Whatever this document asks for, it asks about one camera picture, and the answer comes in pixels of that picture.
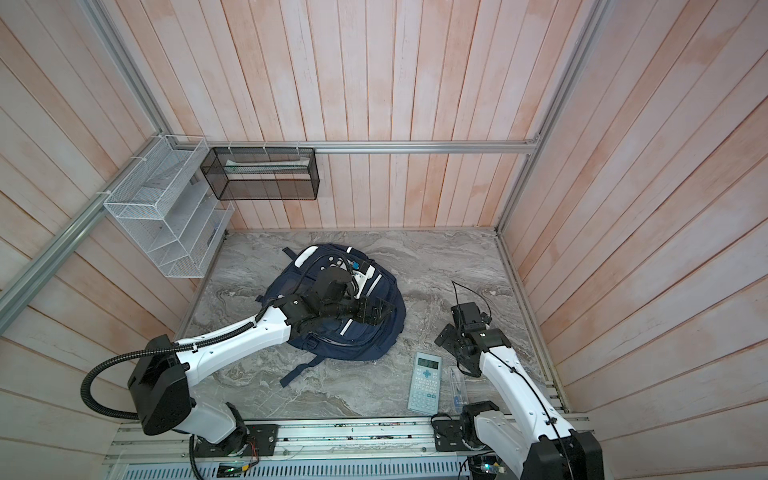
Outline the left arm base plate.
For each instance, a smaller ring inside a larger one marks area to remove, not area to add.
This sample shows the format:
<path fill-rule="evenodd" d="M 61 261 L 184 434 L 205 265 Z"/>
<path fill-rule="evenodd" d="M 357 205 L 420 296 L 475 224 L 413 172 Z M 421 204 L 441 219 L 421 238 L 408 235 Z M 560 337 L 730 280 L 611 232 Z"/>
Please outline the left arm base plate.
<path fill-rule="evenodd" d="M 278 440 L 277 424 L 254 424 L 237 427 L 220 443 L 196 438 L 193 453 L 196 458 L 269 457 L 274 454 Z"/>

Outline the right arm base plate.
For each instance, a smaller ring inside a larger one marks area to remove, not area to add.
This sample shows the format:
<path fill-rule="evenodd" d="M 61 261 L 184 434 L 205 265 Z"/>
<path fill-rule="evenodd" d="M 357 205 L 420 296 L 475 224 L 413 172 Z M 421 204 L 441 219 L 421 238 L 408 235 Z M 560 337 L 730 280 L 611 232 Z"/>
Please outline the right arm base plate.
<path fill-rule="evenodd" d="M 447 417 L 432 419 L 434 447 L 438 452 L 464 452 L 471 448 L 466 445 L 460 420 Z"/>

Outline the navy blue student backpack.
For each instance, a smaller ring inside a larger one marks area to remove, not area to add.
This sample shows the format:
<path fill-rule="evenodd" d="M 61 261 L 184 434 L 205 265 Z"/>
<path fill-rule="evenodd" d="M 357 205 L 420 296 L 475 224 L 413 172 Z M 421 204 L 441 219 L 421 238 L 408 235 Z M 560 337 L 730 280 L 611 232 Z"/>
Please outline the navy blue student backpack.
<path fill-rule="evenodd" d="M 334 243 L 283 252 L 291 262 L 256 301 L 281 309 L 291 326 L 288 343 L 315 355 L 284 376 L 283 387 L 326 359 L 377 360 L 396 343 L 406 307 L 392 273 Z"/>

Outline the clear plastic ruler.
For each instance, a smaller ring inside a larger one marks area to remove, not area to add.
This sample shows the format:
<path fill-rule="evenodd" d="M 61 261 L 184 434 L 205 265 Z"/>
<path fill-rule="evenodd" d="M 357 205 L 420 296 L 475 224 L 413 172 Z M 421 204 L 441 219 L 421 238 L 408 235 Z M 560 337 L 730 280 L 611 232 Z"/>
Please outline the clear plastic ruler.
<path fill-rule="evenodd" d="M 452 399 L 454 410 L 461 413 L 465 405 L 468 404 L 468 393 L 464 374 L 457 366 L 449 368 L 449 379 L 452 388 Z"/>

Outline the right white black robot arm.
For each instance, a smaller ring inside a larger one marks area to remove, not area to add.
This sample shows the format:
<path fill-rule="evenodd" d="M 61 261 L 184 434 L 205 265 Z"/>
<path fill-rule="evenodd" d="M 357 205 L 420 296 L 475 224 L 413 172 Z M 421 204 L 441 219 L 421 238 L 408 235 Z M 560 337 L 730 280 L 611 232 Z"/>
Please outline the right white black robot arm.
<path fill-rule="evenodd" d="M 603 479 L 603 450 L 593 433 L 566 420 L 522 366 L 511 342 L 474 302 L 451 308 L 453 322 L 435 340 L 459 370 L 487 378 L 513 419 L 492 401 L 462 407 L 459 444 L 493 453 L 519 479 Z"/>

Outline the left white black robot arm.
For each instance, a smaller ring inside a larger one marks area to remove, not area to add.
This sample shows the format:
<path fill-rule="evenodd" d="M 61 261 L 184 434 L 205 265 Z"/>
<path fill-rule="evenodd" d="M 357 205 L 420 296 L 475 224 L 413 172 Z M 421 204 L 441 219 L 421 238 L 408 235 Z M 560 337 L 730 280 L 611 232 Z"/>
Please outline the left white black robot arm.
<path fill-rule="evenodd" d="M 203 379 L 242 358 L 289 343 L 314 353 L 313 365 L 332 358 L 368 361 L 383 356 L 402 332 L 405 305 L 395 279 L 380 271 L 320 270 L 306 288 L 294 286 L 243 321 L 208 335 L 147 345 L 128 386 L 144 434 L 174 430 L 234 452 L 248 441 L 236 407 L 193 398 Z"/>

